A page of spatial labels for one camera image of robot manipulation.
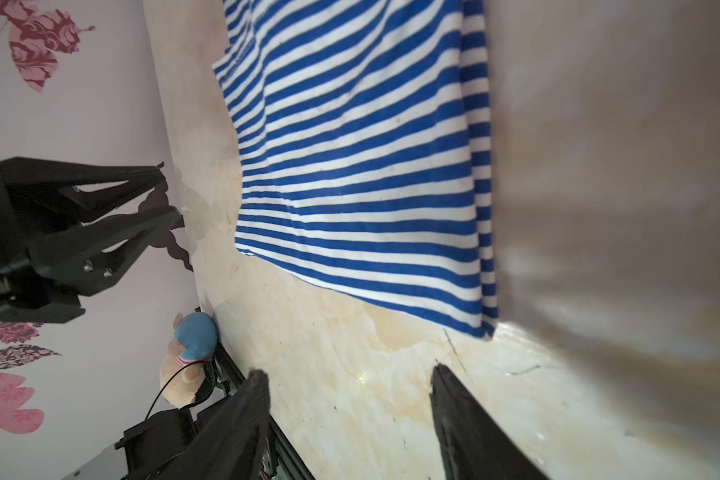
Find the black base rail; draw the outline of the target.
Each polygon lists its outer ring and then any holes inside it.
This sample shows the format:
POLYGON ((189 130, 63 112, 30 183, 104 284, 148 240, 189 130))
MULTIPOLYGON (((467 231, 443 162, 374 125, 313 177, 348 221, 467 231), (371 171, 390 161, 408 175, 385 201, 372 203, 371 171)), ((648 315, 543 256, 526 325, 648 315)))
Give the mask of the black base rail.
POLYGON ((295 446, 274 420, 269 379, 261 369, 243 373, 222 345, 215 350, 215 362, 235 388, 221 415, 232 422, 232 479, 312 479, 295 446))

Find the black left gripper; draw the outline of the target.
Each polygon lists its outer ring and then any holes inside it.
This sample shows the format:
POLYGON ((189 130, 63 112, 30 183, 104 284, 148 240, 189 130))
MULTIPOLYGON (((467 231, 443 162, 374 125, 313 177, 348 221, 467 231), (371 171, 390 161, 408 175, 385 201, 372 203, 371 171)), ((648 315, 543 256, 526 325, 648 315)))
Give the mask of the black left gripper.
POLYGON ((160 166, 0 161, 0 322, 64 324, 82 316, 78 295, 116 285, 179 212, 164 206, 54 233, 71 225, 55 213, 89 223, 164 180, 160 166))

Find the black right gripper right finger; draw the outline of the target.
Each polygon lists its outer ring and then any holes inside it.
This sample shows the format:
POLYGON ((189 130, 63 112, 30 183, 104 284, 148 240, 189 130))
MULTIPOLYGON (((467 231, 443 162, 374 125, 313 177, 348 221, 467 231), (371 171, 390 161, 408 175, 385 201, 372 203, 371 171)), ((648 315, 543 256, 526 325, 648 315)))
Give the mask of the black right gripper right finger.
POLYGON ((432 371, 430 402, 446 479, 547 480, 444 364, 432 371))

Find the navy striped tank top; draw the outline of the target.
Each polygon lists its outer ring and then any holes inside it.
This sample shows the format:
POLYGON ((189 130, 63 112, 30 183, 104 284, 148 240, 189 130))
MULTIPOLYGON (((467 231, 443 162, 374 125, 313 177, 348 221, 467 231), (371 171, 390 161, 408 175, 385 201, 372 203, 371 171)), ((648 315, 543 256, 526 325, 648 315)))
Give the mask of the navy striped tank top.
POLYGON ((237 250, 477 337, 499 318, 479 1, 227 1, 237 250))

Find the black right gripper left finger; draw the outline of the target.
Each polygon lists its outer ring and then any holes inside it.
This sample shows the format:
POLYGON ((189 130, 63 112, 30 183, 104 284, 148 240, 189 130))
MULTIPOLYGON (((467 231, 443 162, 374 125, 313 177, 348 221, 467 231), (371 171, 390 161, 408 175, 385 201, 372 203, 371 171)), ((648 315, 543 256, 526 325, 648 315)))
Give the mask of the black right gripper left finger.
POLYGON ((159 412, 137 425, 139 479, 232 479, 232 422, 221 415, 231 396, 201 428, 182 408, 159 412))

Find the plush doll striped shirt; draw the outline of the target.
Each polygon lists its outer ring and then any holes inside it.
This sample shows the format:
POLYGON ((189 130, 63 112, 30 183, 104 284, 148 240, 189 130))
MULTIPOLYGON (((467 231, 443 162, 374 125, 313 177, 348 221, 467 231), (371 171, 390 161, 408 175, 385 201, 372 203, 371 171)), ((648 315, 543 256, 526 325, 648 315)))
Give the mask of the plush doll striped shirt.
POLYGON ((197 401, 206 379, 205 365, 211 360, 217 342, 217 327, 204 312, 178 314, 173 338, 159 371, 161 396, 173 407, 186 407, 197 401))

